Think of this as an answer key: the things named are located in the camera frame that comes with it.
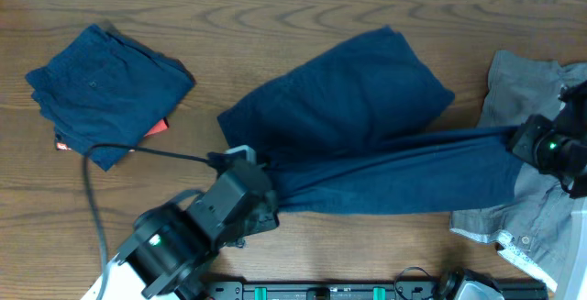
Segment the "navy blue shorts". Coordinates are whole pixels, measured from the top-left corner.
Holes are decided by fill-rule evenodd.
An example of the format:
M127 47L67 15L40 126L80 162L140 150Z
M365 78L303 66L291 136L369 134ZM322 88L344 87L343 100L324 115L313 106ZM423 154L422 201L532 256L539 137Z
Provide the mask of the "navy blue shorts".
M258 87L218 116L266 161L283 212L398 215L510 202L513 130L432 132L455 95L404 36L379 28Z

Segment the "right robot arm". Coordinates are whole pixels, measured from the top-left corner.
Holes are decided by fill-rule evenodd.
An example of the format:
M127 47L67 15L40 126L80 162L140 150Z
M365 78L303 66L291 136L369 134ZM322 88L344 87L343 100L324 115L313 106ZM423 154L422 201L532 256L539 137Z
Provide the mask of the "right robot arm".
M511 137L507 149L541 174L556 177L574 201L569 254L557 299L586 297L586 83L560 89L564 107L550 120L532 115Z

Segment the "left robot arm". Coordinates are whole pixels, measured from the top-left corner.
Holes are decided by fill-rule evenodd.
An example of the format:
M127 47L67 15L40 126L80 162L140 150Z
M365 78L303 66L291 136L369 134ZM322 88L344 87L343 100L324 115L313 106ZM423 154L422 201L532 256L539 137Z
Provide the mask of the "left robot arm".
M215 185L207 192L185 190L134 223L114 263L128 264L145 284L145 299L176 295L200 299L202 275L224 247L242 247L249 235L279 226L273 190Z

